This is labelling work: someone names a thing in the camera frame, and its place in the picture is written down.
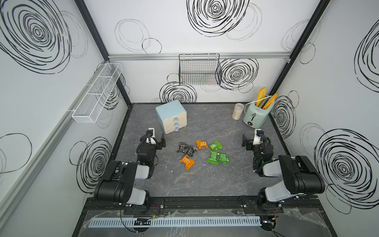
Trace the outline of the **orange cookie pack front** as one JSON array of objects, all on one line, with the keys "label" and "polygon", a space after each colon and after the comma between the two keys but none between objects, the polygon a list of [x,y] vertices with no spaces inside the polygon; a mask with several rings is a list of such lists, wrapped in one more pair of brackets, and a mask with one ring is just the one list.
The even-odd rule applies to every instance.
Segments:
[{"label": "orange cookie pack front", "polygon": [[191,159],[188,155],[185,155],[181,160],[181,163],[185,164],[186,170],[189,170],[194,164],[195,161]]}]

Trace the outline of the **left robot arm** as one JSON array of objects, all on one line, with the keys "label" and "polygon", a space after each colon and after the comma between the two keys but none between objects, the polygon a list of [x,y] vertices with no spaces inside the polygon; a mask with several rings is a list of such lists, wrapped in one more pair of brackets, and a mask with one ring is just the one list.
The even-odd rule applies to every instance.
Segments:
[{"label": "left robot arm", "polygon": [[150,179],[154,173],[157,151],[166,147],[165,137],[157,141],[148,129],[137,146],[136,162],[110,161],[93,193],[97,201],[150,206],[150,193],[134,187],[135,180]]}]

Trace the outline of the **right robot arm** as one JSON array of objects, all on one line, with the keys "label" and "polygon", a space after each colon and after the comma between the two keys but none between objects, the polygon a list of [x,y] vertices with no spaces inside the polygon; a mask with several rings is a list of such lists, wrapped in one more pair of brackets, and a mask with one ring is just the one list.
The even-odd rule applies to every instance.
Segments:
[{"label": "right robot arm", "polygon": [[325,182],[307,156],[279,155],[274,159],[271,140],[262,130],[257,129],[253,139],[243,135],[241,146],[253,152],[253,170],[257,175],[282,178],[275,185],[260,189],[258,207],[325,191]]}]

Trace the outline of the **light blue drawer cabinet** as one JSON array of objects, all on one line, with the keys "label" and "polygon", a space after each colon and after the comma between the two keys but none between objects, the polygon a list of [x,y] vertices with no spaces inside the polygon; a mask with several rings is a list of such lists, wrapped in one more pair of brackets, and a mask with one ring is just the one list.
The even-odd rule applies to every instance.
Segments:
[{"label": "light blue drawer cabinet", "polygon": [[187,126],[187,112],[179,100],[174,100],[156,107],[158,121],[165,134]]}]

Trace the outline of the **orange cookie pack back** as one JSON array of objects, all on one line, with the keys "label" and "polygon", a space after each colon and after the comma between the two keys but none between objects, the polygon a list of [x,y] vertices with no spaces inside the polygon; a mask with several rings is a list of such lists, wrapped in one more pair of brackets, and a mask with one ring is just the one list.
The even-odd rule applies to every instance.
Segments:
[{"label": "orange cookie pack back", "polygon": [[206,141],[196,140],[196,147],[200,150],[202,148],[208,148],[208,144]]}]

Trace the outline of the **orange cookie pack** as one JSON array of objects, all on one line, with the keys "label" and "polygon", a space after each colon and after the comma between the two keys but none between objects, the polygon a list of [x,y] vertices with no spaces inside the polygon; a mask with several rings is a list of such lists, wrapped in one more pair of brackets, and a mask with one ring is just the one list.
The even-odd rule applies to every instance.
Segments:
[{"label": "orange cookie pack", "polygon": [[195,161],[191,159],[188,155],[185,155],[181,160],[181,163],[185,164],[186,170],[189,170],[194,164]]},{"label": "orange cookie pack", "polygon": [[208,144],[206,141],[196,140],[196,147],[200,150],[202,148],[208,148]]}]

